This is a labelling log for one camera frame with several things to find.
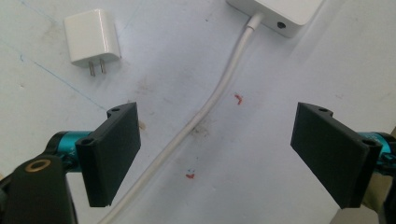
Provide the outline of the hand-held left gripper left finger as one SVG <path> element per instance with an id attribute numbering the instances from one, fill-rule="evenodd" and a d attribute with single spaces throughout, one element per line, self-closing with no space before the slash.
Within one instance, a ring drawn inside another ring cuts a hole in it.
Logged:
<path id="1" fill-rule="evenodd" d="M 137 104 L 107 111 L 107 119 L 76 142 L 90 207 L 112 204 L 141 147 Z"/>

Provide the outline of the white power strip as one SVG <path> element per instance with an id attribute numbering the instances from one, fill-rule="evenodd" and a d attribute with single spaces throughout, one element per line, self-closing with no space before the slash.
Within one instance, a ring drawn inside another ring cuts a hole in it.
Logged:
<path id="1" fill-rule="evenodd" d="M 292 38 L 317 14 L 324 0 L 226 0 L 249 15 L 248 23 L 256 29 L 259 23 Z"/>

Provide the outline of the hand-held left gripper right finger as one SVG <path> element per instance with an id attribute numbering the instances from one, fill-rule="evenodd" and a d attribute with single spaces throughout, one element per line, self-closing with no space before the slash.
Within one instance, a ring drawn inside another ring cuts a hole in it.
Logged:
<path id="1" fill-rule="evenodd" d="M 317 105 L 299 103 L 290 142 L 342 208 L 357 208 L 382 145 L 354 132 Z"/>

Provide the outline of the white wall charger plug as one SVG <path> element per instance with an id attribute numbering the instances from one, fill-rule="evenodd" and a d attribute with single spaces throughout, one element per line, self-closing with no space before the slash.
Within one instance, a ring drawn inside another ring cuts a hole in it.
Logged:
<path id="1" fill-rule="evenodd" d="M 95 67 L 106 73 L 106 63 L 121 58 L 116 27 L 112 16 L 101 8 L 64 18 L 64 31 L 74 66 L 88 68 L 94 77 Z"/>

